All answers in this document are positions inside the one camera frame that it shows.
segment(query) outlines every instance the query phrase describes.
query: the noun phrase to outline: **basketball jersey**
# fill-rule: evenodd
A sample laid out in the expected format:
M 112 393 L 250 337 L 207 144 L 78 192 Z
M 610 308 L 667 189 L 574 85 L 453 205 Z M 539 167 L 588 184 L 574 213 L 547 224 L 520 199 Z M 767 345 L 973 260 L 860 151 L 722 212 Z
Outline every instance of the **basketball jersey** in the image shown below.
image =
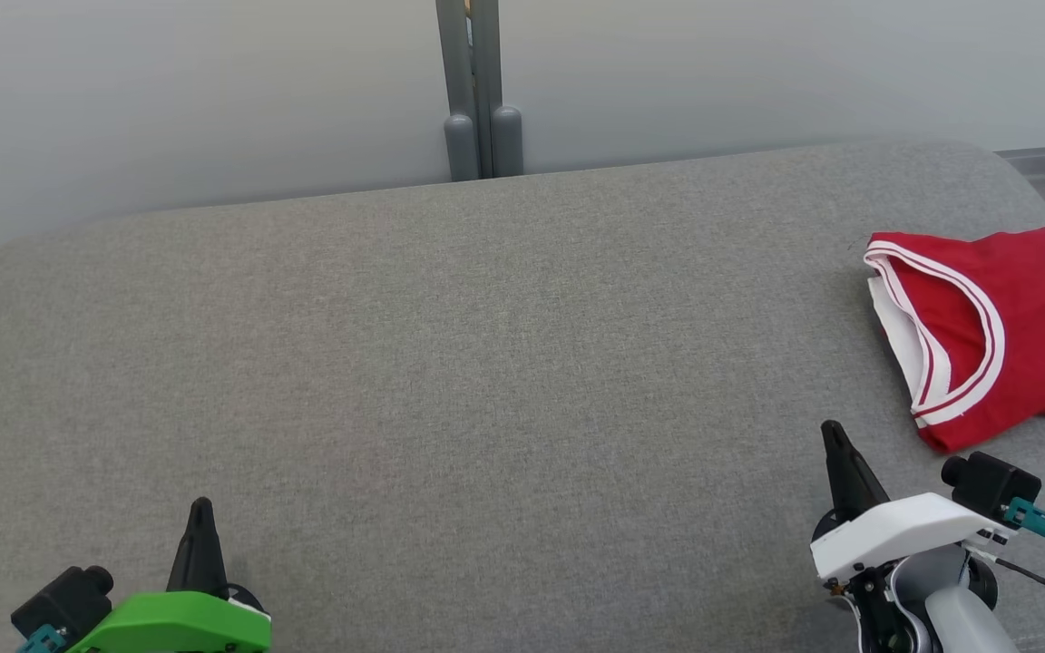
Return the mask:
M 879 232 L 865 263 L 933 449 L 966 449 L 1045 413 L 1045 228 L 971 243 Z

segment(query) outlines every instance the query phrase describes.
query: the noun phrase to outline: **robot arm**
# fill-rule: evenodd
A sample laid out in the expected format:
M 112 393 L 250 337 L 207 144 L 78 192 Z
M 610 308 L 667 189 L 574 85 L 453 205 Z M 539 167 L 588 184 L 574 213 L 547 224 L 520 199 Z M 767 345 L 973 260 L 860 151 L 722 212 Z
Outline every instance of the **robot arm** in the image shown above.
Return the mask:
M 950 459 L 952 498 L 889 500 L 841 424 L 821 425 L 834 507 L 809 545 L 817 575 L 858 621 L 862 653 L 1016 653 L 993 615 L 998 583 L 970 551 L 1016 530 L 1045 537 L 1040 480 L 981 451 Z
M 149 653 L 227 650 L 264 653 L 272 616 L 248 590 L 228 582 L 212 504 L 191 505 L 167 590 L 133 594 L 112 609 L 112 575 L 69 567 L 10 615 L 26 637 L 18 653 Z M 229 590 L 237 593 L 229 597 Z

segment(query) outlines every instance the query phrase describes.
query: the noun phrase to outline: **gray fabric surface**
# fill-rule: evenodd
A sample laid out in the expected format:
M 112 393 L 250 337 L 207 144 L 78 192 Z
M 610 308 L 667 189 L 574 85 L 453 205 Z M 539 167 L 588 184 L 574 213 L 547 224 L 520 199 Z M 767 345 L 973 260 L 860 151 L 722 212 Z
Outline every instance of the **gray fabric surface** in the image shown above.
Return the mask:
M 892 496 L 946 490 L 867 236 L 1042 224 L 998 157 L 879 141 L 8 244 L 0 650 L 63 567 L 162 589 L 199 495 L 275 650 L 850 650 L 808 552 L 821 419 Z M 983 450 L 1045 480 L 1045 419 Z M 1045 589 L 999 578 L 1045 650 Z

